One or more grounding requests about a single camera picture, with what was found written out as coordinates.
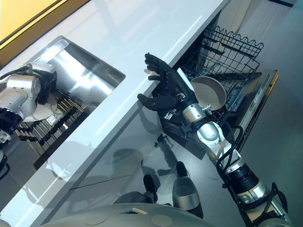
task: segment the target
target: gray floor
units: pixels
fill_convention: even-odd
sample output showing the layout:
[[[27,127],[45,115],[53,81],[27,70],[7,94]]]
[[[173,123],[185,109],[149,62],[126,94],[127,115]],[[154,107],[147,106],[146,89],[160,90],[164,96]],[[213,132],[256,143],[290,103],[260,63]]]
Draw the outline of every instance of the gray floor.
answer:
[[[242,155],[268,186],[276,182],[288,200],[289,215],[295,226],[303,226],[303,0],[293,8],[269,1],[256,1],[240,28],[240,33],[264,42],[258,61],[261,68],[277,69],[278,82],[259,116]],[[158,173],[161,187],[158,203],[172,203],[172,185],[176,175],[169,170],[176,161],[185,163],[195,182],[204,208],[205,220],[216,226],[244,226],[228,192],[207,157],[199,160],[170,139],[156,148],[125,188],[124,192],[144,191],[146,173]],[[165,161],[165,150],[170,150]]]

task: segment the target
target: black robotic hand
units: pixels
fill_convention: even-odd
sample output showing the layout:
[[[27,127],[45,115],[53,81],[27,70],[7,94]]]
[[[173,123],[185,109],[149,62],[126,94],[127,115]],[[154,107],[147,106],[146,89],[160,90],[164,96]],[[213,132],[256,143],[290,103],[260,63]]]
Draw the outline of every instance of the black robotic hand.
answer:
[[[148,109],[165,111],[175,108],[184,110],[187,106],[197,103],[195,93],[187,86],[182,77],[166,62],[147,53],[145,55],[147,69],[158,73],[160,76],[149,76],[149,80],[159,80],[159,86],[167,95],[148,98],[138,94],[140,102]]]

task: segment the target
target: black wire basket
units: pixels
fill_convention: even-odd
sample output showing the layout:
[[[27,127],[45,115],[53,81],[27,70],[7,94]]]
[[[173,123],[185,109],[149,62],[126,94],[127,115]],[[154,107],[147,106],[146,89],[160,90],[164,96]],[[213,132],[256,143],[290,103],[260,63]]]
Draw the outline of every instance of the black wire basket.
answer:
[[[256,73],[259,63],[255,60],[263,43],[248,40],[221,29],[208,27],[202,33],[199,48],[181,66],[189,80],[198,76],[209,76],[218,80],[226,90],[227,99],[233,90],[243,87]]]

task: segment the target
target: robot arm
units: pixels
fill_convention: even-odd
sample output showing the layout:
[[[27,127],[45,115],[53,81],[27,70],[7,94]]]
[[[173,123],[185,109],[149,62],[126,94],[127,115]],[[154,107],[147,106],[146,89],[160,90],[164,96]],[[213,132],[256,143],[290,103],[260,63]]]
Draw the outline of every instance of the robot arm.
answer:
[[[189,125],[195,124],[201,145],[208,147],[206,152],[223,179],[224,187],[236,202],[245,224],[266,226],[266,223],[274,223],[292,226],[287,215],[285,196],[277,189],[275,183],[269,190],[249,169],[235,149],[236,141],[230,126],[220,119],[209,119],[205,114],[207,108],[198,105],[195,93],[188,87],[188,83],[169,65],[149,53],[145,58],[147,69],[160,74],[159,77],[149,76],[149,79],[159,80],[159,86],[169,95],[147,98],[139,94],[138,99],[145,107],[154,111],[178,108]],[[231,141],[224,137],[216,121],[227,124],[232,136]]]
[[[44,105],[47,102],[49,93],[55,89],[56,79],[54,66],[40,63],[28,63],[0,77],[1,146],[9,142],[19,124],[36,110],[37,103]]]

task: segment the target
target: white countertop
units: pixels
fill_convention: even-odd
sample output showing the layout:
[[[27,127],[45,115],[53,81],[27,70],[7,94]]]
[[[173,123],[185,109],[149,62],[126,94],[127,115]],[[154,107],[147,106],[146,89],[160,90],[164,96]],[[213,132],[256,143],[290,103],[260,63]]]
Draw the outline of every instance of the white countertop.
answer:
[[[40,224],[138,109],[137,94],[154,89],[143,71],[144,54],[174,65],[226,2],[91,0],[3,68],[0,74],[20,67],[62,35],[126,78],[23,186],[1,219],[12,227]]]

